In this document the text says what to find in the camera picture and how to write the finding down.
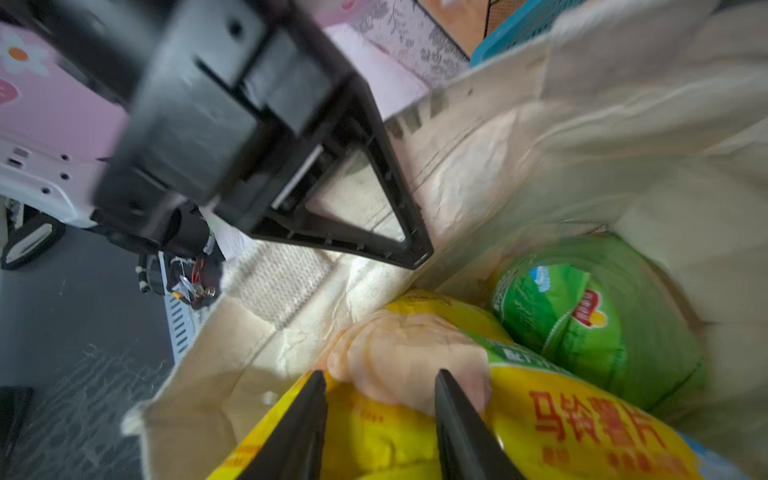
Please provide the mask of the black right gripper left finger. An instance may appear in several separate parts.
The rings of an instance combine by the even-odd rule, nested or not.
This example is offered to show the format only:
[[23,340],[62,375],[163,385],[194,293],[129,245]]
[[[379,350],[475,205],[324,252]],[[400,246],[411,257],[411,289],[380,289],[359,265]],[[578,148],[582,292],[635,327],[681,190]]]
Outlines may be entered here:
[[325,392],[323,372],[313,371],[239,480],[320,478],[328,412]]

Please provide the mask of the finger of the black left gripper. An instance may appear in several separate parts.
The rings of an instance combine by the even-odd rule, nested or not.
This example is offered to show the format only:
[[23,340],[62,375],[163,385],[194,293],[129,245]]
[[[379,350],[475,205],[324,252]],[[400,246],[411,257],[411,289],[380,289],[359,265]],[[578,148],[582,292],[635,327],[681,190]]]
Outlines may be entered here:
[[[277,178],[285,184],[250,231],[261,240],[361,256],[405,269],[416,269],[434,253],[421,211],[407,185],[399,160],[376,106],[361,77],[342,84],[316,125],[299,140],[307,151],[302,163]],[[403,233],[401,240],[312,212],[308,204],[329,185],[335,171],[354,153],[371,167]]]

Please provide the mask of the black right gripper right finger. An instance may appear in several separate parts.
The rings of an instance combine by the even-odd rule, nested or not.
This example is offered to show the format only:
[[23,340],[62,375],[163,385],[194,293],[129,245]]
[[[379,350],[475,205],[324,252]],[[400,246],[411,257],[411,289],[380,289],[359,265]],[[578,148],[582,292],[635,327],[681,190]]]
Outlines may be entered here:
[[435,380],[435,420],[443,479],[524,479],[446,369]]

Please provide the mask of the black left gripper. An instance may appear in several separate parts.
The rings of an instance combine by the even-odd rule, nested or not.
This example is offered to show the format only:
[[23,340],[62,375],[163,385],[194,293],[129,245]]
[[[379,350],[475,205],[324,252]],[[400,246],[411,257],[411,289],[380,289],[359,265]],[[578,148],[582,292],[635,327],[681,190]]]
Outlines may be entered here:
[[289,1],[183,1],[94,192],[100,223],[158,240],[176,204],[265,240],[356,240],[309,199],[360,144],[360,77]]

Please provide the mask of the yellow chips bag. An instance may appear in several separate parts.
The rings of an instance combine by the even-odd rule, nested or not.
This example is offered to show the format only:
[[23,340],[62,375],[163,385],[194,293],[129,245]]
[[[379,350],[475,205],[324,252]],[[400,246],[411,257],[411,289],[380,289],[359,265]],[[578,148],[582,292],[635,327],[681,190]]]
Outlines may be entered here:
[[652,415],[416,290],[340,332],[216,479],[739,479]]

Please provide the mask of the green chips bag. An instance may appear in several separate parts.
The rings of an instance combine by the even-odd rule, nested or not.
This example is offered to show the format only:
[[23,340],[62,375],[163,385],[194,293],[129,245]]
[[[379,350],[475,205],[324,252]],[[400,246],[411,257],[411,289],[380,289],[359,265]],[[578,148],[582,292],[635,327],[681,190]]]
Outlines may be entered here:
[[670,410],[708,383],[692,313],[615,235],[531,249],[489,283],[489,308],[517,343],[645,411]]

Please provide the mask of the beige canvas tote bag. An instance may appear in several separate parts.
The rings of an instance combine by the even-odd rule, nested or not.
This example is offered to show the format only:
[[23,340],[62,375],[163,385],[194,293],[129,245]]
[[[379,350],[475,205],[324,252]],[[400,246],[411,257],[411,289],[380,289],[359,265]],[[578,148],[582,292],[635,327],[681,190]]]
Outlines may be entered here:
[[434,247],[416,271],[253,242],[123,431],[203,479],[337,328],[410,286],[478,300],[505,256],[607,227],[693,313],[708,387],[667,416],[767,475],[767,5],[591,1],[388,120]]

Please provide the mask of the white plastic bag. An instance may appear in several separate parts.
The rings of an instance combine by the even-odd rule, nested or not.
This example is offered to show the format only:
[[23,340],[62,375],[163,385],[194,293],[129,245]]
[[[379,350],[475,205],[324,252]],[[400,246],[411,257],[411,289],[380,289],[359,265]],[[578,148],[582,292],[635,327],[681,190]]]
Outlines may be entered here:
[[323,32],[367,81],[384,120],[429,92],[426,83],[351,26],[337,24]]

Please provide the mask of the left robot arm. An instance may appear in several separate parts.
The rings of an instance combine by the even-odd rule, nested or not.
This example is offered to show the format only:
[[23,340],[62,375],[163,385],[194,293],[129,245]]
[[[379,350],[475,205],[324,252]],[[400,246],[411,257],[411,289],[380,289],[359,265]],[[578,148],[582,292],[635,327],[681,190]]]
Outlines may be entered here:
[[[247,236],[416,269],[433,252],[374,96],[293,1],[5,1],[66,71],[124,107],[106,161],[1,135],[1,192],[38,211],[2,256],[35,258],[63,225],[136,253],[200,254],[210,206]],[[313,212],[352,153],[368,159],[400,238]]]

